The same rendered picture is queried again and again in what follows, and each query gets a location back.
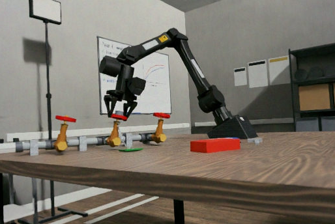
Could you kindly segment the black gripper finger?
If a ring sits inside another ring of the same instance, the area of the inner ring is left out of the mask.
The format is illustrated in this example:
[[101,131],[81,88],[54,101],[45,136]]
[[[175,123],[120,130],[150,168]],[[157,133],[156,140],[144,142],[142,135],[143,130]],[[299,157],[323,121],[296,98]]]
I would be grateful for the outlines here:
[[[136,108],[136,106],[137,106],[137,103],[134,103],[134,102],[132,102],[132,103],[124,103],[123,104],[123,112],[124,112],[123,116],[127,117],[127,119],[128,119],[128,117],[130,116],[131,112],[133,112],[133,110]],[[129,107],[130,107],[130,109],[128,111]],[[127,113],[127,111],[128,111],[128,113]]]
[[[111,116],[112,116],[113,110],[114,110],[115,105],[117,103],[117,99],[118,98],[116,98],[114,96],[104,97],[104,102],[105,102],[105,105],[106,105],[106,108],[107,108],[107,112],[108,112],[108,118],[111,118]],[[111,102],[111,109],[109,108],[109,103],[110,102]]]

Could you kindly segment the red rectangular block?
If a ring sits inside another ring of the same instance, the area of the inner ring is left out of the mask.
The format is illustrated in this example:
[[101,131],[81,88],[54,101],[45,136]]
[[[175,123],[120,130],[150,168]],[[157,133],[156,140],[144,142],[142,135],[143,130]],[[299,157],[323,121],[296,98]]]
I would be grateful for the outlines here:
[[212,153],[238,149],[240,149],[240,139],[220,138],[190,142],[191,152]]

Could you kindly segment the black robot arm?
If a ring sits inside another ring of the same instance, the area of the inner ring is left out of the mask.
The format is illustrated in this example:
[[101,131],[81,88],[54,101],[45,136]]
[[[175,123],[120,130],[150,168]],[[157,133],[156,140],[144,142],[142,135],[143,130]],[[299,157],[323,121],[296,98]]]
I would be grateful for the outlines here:
[[158,50],[166,47],[175,48],[196,86],[197,93],[199,94],[197,99],[199,100],[200,109],[204,113],[212,111],[215,117],[216,126],[212,128],[215,129],[239,115],[233,116],[227,110],[223,94],[217,89],[216,85],[208,83],[190,51],[187,40],[188,37],[186,35],[178,32],[173,27],[148,41],[124,48],[116,58],[105,55],[100,62],[99,72],[111,77],[117,77],[118,75],[121,78],[117,77],[116,90],[140,96],[145,90],[146,80],[133,77],[134,67],[131,67],[131,65]]

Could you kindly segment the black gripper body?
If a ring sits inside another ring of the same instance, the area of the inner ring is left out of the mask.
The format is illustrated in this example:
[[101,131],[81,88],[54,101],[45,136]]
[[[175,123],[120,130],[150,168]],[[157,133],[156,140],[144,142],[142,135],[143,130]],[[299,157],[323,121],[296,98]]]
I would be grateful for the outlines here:
[[108,95],[104,95],[104,97],[114,96],[118,98],[117,99],[118,102],[122,102],[122,100],[124,100],[124,101],[127,101],[127,103],[132,103],[132,102],[137,103],[134,101],[134,100],[137,100],[137,96],[134,96],[134,95],[131,95],[125,92],[121,92],[118,90],[109,90],[109,91],[106,91],[106,94]]

